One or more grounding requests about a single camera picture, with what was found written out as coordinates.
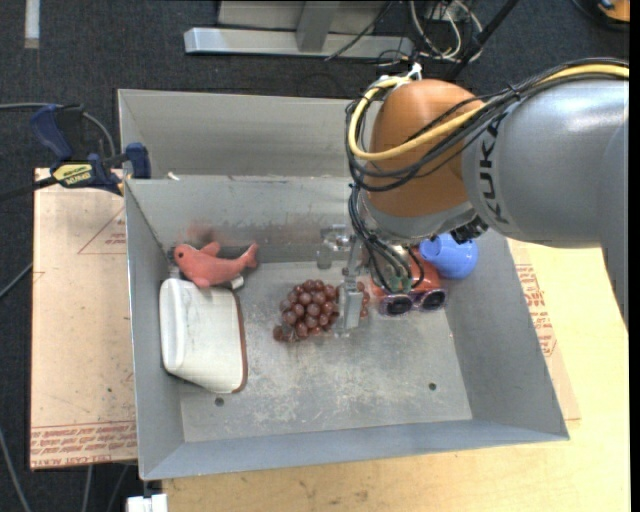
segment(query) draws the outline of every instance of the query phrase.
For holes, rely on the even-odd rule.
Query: dark gray carpet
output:
[[[502,1],[476,1],[487,23]],[[186,56],[182,35],[211,25],[216,3],[159,0],[42,2],[39,50],[24,49],[24,0],[0,1],[0,103],[82,103],[118,137],[118,88],[354,97],[376,75],[369,63],[337,59]],[[378,32],[405,27],[404,5],[391,9]],[[628,32],[584,16],[571,0],[521,0],[479,60],[458,76],[477,94],[503,88],[566,60],[629,57]],[[427,70],[437,75],[442,68]],[[53,158],[32,136],[30,112],[0,111],[0,191],[27,185],[31,169]],[[0,204],[0,289],[31,261],[30,196]],[[0,425],[34,511],[75,511],[85,469],[32,473],[26,468],[31,336],[30,276],[0,299]],[[121,466],[97,466],[89,510],[104,510]],[[122,495],[140,494],[131,470]],[[0,461],[0,511],[21,510]]]

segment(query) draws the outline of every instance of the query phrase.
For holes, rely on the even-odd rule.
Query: blue clamp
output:
[[[53,179],[65,188],[92,187],[121,195],[122,180],[111,172],[114,165],[129,161],[133,167],[134,178],[151,177],[147,149],[139,142],[129,144],[123,154],[105,160],[96,153],[90,153],[85,158],[74,151],[74,144],[69,142],[69,137],[73,138],[76,146],[82,145],[80,121],[83,115],[82,107],[60,108],[51,104],[41,108],[31,117],[33,133],[40,143],[51,149],[57,157],[50,168]],[[59,121],[64,124],[65,130],[60,128]]]

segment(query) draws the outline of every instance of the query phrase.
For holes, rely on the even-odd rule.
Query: gray metal bin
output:
[[[495,233],[478,239],[471,276],[446,282],[444,309],[371,314],[348,337],[273,339],[278,302],[293,285],[340,282],[346,255],[326,270],[314,258],[321,229],[349,225],[345,105],[120,91],[123,143],[145,144],[154,167],[125,191],[143,479],[568,438],[508,245]],[[237,291],[249,375],[236,394],[212,394],[162,366],[167,251],[194,225],[231,249],[260,244],[260,265]]]

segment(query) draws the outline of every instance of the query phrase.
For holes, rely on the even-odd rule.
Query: pink toy dolphin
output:
[[[258,244],[251,244],[242,256],[230,260],[217,257],[220,251],[220,244],[217,242],[211,242],[200,250],[180,244],[174,249],[173,257],[187,279],[198,288],[208,288],[231,281],[245,267],[257,267],[257,250]]]

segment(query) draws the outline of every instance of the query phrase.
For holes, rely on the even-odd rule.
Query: bunch of grapes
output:
[[[277,341],[292,342],[331,332],[339,316],[338,295],[339,290],[335,286],[320,279],[307,279],[294,286],[280,302],[282,325],[274,328],[273,337]],[[368,314],[368,302],[369,294],[364,292],[361,317]]]

